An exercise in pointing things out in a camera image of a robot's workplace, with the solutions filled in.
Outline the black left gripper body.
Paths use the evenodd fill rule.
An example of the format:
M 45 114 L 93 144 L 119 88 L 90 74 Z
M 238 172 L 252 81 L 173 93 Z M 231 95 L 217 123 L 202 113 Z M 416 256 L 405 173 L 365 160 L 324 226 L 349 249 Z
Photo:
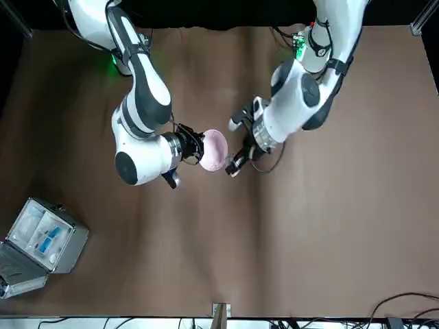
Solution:
M 258 145 L 254 140 L 253 135 L 246 134 L 244 136 L 239 156 L 244 160 L 258 160 Z

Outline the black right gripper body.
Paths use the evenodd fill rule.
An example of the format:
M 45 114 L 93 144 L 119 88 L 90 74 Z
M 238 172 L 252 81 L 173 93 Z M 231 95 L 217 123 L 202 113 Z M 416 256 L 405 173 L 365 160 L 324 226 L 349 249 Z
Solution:
M 186 160 L 193 155 L 193 130 L 185 125 L 177 125 L 176 136 L 182 149 L 181 160 Z

